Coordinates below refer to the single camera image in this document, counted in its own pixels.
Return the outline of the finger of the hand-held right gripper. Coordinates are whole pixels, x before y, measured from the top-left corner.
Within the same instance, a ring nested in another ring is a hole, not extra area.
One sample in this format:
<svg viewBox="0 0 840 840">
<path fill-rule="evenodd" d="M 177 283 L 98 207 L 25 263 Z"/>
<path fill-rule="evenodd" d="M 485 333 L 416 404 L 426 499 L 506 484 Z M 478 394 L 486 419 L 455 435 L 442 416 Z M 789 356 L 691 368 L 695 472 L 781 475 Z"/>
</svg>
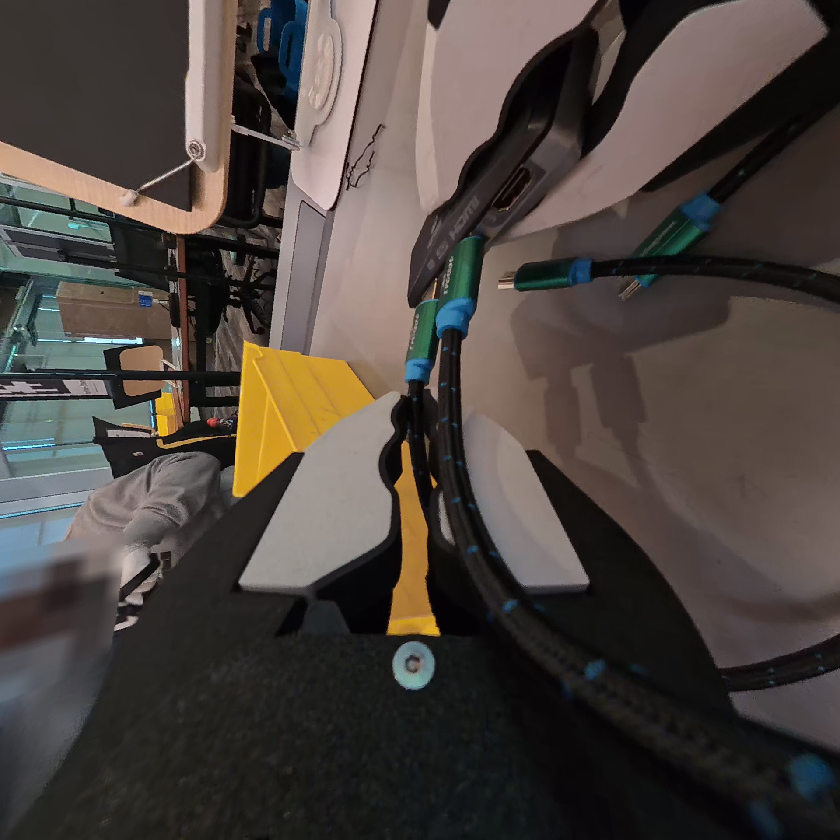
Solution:
<svg viewBox="0 0 840 840">
<path fill-rule="evenodd" d="M 470 158 L 496 133 L 519 78 L 603 4 L 427 3 L 416 118 L 416 183 L 425 214 L 455 197 Z"/>
<path fill-rule="evenodd" d="M 635 195 L 831 31 L 830 2 L 648 2 L 587 116 L 580 162 L 501 240 Z"/>
</svg>

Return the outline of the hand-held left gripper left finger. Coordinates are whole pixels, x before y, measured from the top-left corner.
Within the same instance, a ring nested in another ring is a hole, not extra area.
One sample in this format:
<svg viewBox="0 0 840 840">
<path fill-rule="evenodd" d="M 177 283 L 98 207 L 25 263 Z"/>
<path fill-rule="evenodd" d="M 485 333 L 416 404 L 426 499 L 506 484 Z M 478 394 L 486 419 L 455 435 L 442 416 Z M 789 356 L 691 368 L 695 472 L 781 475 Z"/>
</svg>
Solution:
<svg viewBox="0 0 840 840">
<path fill-rule="evenodd" d="M 384 597 L 399 578 L 406 397 L 389 392 L 301 455 L 238 579 L 245 592 L 303 597 L 343 584 Z"/>
</svg>

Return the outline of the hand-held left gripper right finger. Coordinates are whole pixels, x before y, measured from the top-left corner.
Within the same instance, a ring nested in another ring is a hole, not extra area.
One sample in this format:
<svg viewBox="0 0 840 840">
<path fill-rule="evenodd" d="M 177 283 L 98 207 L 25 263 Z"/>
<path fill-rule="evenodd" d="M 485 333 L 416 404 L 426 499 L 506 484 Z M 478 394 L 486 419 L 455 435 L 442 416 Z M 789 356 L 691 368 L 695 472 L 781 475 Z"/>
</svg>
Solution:
<svg viewBox="0 0 840 840">
<path fill-rule="evenodd" d="M 487 416 L 463 419 L 478 510 L 509 571 L 529 595 L 585 592 L 590 578 L 524 447 Z"/>
</svg>

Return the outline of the yellow plastic bin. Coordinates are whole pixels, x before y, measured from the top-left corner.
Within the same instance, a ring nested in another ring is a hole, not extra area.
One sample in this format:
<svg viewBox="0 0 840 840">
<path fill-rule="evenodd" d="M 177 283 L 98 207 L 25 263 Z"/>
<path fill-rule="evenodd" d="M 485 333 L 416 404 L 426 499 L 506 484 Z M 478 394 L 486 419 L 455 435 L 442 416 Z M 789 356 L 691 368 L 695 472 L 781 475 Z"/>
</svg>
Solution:
<svg viewBox="0 0 840 840">
<path fill-rule="evenodd" d="M 293 453 L 304 451 L 373 396 L 341 360 L 244 343 L 238 403 L 233 495 L 239 499 Z M 427 596 L 427 525 L 415 488 L 410 453 L 402 445 L 402 569 L 387 633 L 438 636 Z"/>
</svg>

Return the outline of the black and silver switch box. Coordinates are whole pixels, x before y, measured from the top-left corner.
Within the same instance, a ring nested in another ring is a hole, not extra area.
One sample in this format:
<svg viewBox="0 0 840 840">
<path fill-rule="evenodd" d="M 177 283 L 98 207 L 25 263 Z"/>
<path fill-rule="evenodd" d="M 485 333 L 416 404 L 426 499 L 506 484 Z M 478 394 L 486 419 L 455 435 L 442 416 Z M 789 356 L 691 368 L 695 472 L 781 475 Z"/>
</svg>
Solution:
<svg viewBox="0 0 840 840">
<path fill-rule="evenodd" d="M 462 171 L 455 195 L 427 216 L 411 255 L 407 302 L 415 308 L 458 243 L 488 249 L 528 216 L 581 159 L 599 40 L 583 28 L 553 48 L 515 87 L 502 121 Z"/>
</svg>

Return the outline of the blue plastic container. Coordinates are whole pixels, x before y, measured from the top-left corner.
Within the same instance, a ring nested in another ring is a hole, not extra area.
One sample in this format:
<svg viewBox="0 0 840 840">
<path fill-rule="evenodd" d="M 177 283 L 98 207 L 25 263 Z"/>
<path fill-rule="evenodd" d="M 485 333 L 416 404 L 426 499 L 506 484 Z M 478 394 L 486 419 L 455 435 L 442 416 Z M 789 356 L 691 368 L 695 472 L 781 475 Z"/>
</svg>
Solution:
<svg viewBox="0 0 840 840">
<path fill-rule="evenodd" d="M 308 21 L 308 2 L 270 1 L 257 18 L 259 53 L 275 52 L 286 90 L 297 93 Z"/>
</svg>

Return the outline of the white clip bar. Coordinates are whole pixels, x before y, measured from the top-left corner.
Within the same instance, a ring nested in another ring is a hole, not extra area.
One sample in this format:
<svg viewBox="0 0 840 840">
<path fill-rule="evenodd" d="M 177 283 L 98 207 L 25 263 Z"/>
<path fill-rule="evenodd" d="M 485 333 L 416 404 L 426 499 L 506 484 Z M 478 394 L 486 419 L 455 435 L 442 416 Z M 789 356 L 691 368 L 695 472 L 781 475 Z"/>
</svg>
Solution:
<svg viewBox="0 0 840 840">
<path fill-rule="evenodd" d="M 185 152 L 207 175 L 222 163 L 230 124 L 236 22 L 236 2 L 187 2 Z"/>
</svg>

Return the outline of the cardboard box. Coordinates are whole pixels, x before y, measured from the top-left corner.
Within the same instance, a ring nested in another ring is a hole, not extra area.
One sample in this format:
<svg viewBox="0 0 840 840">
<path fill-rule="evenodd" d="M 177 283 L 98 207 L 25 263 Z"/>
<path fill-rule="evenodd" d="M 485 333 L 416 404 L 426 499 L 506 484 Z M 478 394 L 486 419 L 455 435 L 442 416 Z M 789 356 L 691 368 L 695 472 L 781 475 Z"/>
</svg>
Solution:
<svg viewBox="0 0 840 840">
<path fill-rule="evenodd" d="M 169 340 L 169 293 L 150 287 L 115 287 L 64 280 L 56 300 L 71 338 Z"/>
</svg>

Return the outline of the black printed tag strip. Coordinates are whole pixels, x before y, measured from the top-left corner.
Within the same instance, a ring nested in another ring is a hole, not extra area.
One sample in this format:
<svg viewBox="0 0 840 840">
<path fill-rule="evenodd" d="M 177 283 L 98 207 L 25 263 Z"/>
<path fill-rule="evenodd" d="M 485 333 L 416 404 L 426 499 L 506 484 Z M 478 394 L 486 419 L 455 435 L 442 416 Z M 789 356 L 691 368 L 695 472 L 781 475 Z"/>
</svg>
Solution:
<svg viewBox="0 0 840 840">
<path fill-rule="evenodd" d="M 98 400 L 109 399 L 107 380 L 39 374 L 2 374 L 1 400 Z"/>
</svg>

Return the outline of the black board wooden rim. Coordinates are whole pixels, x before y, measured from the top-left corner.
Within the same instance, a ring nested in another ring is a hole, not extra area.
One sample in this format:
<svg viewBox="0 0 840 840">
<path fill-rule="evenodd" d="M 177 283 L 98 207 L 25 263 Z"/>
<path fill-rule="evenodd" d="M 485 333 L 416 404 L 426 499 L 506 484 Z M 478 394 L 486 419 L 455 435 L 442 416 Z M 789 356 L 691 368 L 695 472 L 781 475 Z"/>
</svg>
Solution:
<svg viewBox="0 0 840 840">
<path fill-rule="evenodd" d="M 185 149 L 187 2 L 2 2 L 1 169 L 187 235 L 227 202 Z"/>
</svg>

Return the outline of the small wooden board black frame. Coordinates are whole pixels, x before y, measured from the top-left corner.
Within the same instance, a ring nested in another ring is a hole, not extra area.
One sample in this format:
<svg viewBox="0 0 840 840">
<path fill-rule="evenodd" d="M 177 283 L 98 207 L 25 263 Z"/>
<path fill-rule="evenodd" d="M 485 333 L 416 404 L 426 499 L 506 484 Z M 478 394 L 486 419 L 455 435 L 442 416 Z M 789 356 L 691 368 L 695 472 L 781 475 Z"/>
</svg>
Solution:
<svg viewBox="0 0 840 840">
<path fill-rule="evenodd" d="M 103 352 L 106 370 L 110 372 L 162 371 L 164 352 L 156 343 L 116 345 Z M 113 406 L 121 410 L 143 403 L 152 403 L 162 395 L 163 381 L 119 380 L 107 384 Z"/>
</svg>

